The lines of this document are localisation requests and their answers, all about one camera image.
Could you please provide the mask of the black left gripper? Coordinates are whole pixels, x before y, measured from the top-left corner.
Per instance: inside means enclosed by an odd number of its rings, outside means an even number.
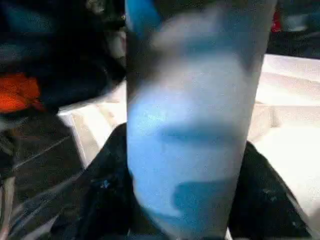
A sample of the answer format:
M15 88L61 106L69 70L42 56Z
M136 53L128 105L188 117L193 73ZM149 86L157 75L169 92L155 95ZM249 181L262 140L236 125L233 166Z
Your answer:
M112 91L126 75L109 40L122 0L3 0L0 110L57 111Z

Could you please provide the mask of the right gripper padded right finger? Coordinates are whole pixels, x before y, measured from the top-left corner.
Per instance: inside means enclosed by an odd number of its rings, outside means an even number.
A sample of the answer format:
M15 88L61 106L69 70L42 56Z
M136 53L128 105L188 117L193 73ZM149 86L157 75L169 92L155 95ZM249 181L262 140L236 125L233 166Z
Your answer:
M253 144L246 143L228 220L234 238L310 238L306 215L284 180Z

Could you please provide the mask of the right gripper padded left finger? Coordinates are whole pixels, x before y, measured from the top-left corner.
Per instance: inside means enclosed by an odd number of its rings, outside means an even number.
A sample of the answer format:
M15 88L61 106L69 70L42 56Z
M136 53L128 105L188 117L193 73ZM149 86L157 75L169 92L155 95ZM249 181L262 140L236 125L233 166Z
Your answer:
M75 238L102 240L127 235L133 218L133 184L125 123L112 131L81 179L87 192Z

